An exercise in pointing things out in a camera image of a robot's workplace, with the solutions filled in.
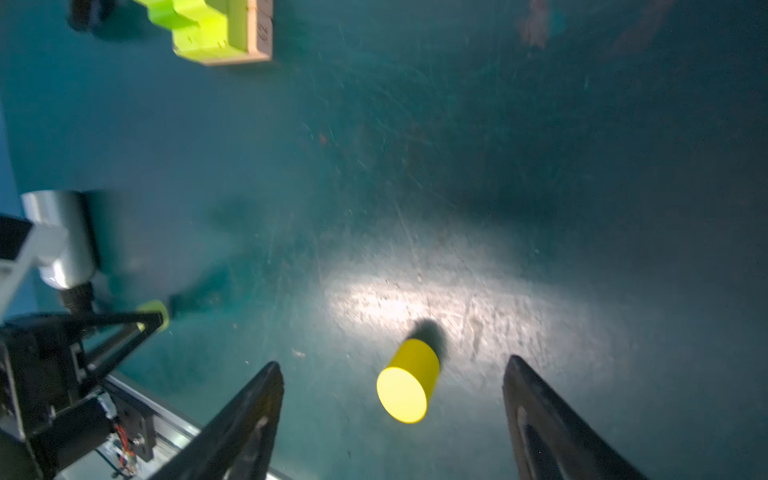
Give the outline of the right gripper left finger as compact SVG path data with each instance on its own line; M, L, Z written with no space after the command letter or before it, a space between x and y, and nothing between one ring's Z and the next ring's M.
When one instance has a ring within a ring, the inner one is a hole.
M275 445L284 379L267 363L155 479L264 479Z

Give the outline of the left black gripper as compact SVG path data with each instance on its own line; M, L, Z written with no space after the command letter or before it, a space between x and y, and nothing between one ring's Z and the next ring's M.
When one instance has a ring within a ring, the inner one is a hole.
M1 477L53 479L103 444L113 426L91 390L156 332L158 313L45 313L1 328ZM118 332L89 352L86 333Z

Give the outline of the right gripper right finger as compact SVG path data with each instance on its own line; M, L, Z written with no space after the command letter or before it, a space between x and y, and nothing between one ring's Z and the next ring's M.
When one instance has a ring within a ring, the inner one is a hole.
M521 479L644 479L521 357L505 368L503 395Z

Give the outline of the long green block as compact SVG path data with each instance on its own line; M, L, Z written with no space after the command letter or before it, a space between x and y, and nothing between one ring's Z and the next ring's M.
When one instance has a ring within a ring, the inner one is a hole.
M167 30L226 24L226 15L205 0L136 0L149 20Z
M172 30L174 53L211 64L248 53L248 2L175 0L173 10L186 23Z

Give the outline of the green cylinder block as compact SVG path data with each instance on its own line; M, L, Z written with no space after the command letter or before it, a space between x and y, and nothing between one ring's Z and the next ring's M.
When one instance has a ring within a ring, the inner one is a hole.
M166 305L159 299L145 302L137 307L139 313L158 313L162 317L161 325L156 329L157 332L165 331L170 325L170 314Z

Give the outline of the natural wood block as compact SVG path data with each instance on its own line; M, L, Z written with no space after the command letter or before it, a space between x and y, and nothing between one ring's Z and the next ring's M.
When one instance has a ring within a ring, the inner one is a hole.
M272 1L226 2L223 43L204 53L206 66L270 61L273 56Z

